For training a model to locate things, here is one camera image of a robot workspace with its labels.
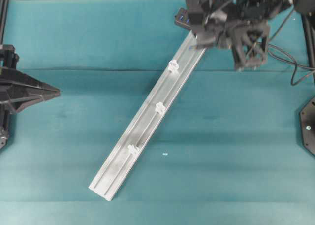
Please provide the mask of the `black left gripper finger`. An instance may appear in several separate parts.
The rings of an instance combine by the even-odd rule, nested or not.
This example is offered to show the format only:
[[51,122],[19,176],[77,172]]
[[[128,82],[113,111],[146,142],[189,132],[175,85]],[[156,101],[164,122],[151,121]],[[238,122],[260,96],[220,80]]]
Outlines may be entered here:
[[60,91],[1,91],[0,112],[19,113],[25,108],[60,96]]
[[15,84],[23,87],[31,87],[41,90],[48,90],[53,92],[60,92],[59,89],[41,82],[31,76],[28,76],[13,68],[0,68],[0,82],[6,84]]

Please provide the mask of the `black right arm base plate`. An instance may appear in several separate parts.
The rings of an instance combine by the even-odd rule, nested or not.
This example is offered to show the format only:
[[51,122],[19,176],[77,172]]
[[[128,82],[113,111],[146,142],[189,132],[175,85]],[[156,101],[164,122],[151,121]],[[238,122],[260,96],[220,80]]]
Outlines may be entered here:
[[315,98],[313,97],[300,111],[300,125],[304,148],[315,155]]

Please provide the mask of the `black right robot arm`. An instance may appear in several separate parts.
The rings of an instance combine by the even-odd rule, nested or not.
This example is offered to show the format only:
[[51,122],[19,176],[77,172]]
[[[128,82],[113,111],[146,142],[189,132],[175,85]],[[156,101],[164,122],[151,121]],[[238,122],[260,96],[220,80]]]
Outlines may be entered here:
[[236,70],[266,62],[268,21],[292,8],[315,25],[315,0],[186,0],[186,25],[199,49],[230,49]]

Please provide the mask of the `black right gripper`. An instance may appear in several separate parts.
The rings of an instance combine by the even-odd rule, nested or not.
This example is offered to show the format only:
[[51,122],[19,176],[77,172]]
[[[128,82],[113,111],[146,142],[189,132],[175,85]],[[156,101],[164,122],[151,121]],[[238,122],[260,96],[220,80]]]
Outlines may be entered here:
[[236,71],[256,69],[267,60],[270,26],[265,20],[241,20],[235,8],[208,15],[216,0],[186,0],[195,48],[230,49]]

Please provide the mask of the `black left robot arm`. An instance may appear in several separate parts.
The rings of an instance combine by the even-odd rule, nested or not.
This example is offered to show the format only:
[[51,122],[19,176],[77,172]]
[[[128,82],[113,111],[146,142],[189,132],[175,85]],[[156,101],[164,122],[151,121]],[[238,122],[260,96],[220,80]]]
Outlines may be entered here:
[[16,69],[19,61],[13,45],[0,46],[0,147],[9,139],[10,116],[37,103],[59,97],[59,89]]

